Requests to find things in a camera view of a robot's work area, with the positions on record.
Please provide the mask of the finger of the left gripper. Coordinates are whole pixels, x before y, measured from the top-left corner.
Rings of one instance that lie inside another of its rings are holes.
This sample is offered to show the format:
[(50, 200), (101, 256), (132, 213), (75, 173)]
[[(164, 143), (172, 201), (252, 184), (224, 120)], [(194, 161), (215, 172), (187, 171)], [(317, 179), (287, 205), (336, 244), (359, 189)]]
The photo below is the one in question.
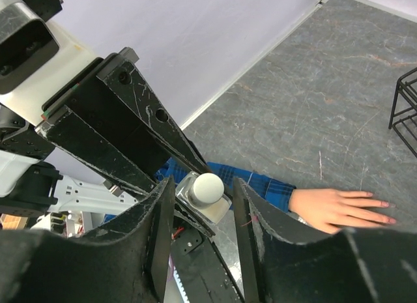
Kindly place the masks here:
[(129, 60), (104, 60), (96, 73), (97, 106), (108, 122), (106, 137), (144, 173), (153, 176), (169, 159), (208, 173), (206, 161)]
[(120, 186), (124, 194), (116, 197), (105, 186), (88, 184), (64, 176), (57, 182), (57, 202), (50, 212), (82, 211), (114, 215), (114, 219), (89, 233), (91, 237), (115, 233), (130, 237), (137, 233), (149, 237), (161, 225), (163, 235), (171, 236), (173, 220), (178, 217), (206, 237), (212, 229), (175, 193), (179, 183), (170, 163), (159, 164), (150, 177), (89, 125), (74, 115), (56, 124), (43, 122), (36, 128), (39, 136), (79, 160), (106, 180)]

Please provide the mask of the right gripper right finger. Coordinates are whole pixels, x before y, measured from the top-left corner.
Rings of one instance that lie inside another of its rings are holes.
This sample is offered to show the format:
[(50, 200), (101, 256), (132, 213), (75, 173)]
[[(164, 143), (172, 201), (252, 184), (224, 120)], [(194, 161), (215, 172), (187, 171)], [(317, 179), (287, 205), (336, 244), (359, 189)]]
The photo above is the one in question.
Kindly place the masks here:
[(242, 179), (233, 212), (246, 302), (415, 302), (416, 233), (327, 235), (272, 206)]

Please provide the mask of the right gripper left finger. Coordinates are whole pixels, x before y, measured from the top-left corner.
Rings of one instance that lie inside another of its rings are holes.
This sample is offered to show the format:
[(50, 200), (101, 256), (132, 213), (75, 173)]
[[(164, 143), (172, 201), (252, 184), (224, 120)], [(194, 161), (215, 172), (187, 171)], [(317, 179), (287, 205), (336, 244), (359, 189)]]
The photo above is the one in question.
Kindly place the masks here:
[(78, 238), (1, 232), (2, 302), (162, 302), (175, 205), (166, 178), (145, 198)]

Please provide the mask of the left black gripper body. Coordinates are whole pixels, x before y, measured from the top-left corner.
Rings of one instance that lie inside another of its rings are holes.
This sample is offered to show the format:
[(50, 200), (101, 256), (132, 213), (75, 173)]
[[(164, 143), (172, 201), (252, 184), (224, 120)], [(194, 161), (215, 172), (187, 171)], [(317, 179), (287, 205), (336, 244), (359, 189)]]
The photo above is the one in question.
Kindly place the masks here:
[(46, 104), (42, 114), (43, 122), (56, 124), (62, 118), (74, 115), (116, 148), (116, 144), (106, 137), (108, 122), (103, 118), (100, 107), (97, 106), (99, 99), (97, 92), (100, 90), (100, 85), (96, 80), (96, 73), (100, 70), (102, 61), (129, 60), (128, 54), (131, 52), (132, 49), (125, 48), (120, 53), (112, 53), (105, 59), (94, 60)]

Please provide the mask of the nail polish bottle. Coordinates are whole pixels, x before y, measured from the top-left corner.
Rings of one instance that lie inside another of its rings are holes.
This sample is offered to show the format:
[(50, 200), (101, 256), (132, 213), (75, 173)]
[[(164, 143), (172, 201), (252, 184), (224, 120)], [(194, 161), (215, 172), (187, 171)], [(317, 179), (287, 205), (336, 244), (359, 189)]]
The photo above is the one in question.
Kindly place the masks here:
[(190, 207), (206, 223), (210, 225), (216, 225), (227, 214), (227, 211), (230, 209), (232, 202), (223, 192), (220, 200), (212, 205), (206, 207), (198, 207), (197, 205), (193, 204), (192, 200), (190, 199), (190, 188), (198, 176), (200, 175), (196, 172), (189, 172), (189, 174), (187, 174), (176, 186), (176, 196), (186, 206)]

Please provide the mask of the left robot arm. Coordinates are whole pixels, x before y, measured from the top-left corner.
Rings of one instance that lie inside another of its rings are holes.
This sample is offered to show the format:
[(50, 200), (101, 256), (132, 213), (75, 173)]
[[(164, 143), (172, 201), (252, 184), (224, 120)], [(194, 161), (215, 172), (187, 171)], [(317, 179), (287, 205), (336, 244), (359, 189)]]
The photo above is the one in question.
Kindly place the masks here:
[(97, 56), (54, 22), (61, 0), (1, 0), (1, 212), (118, 214), (170, 158), (209, 167), (124, 48)]

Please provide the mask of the blue plaid sleeve forearm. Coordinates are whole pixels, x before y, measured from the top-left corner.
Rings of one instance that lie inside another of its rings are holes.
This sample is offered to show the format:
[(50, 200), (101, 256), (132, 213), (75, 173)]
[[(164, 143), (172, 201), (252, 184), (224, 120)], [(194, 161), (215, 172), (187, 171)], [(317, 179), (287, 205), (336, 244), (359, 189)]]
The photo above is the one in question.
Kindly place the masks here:
[[(240, 169), (225, 164), (214, 162), (207, 163), (210, 170), (221, 180), (225, 185), (232, 188), (234, 178), (244, 180), (260, 197), (268, 201), (271, 205), (289, 212), (289, 200), (293, 191), (296, 189), (292, 184), (261, 175), (253, 171)], [(188, 172), (182, 168), (173, 158), (169, 159), (155, 174), (158, 181), (172, 175), (175, 184), (187, 176)]]

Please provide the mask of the mannequin hand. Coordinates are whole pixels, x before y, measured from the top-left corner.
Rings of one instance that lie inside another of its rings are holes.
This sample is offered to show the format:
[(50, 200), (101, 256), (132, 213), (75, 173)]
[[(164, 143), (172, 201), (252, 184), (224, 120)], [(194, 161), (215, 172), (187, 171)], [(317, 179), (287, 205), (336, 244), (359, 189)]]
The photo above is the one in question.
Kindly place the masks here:
[(371, 208), (389, 208), (387, 201), (366, 191), (336, 189), (296, 189), (289, 200), (289, 210), (322, 232), (334, 234), (343, 227), (382, 227), (396, 219)]

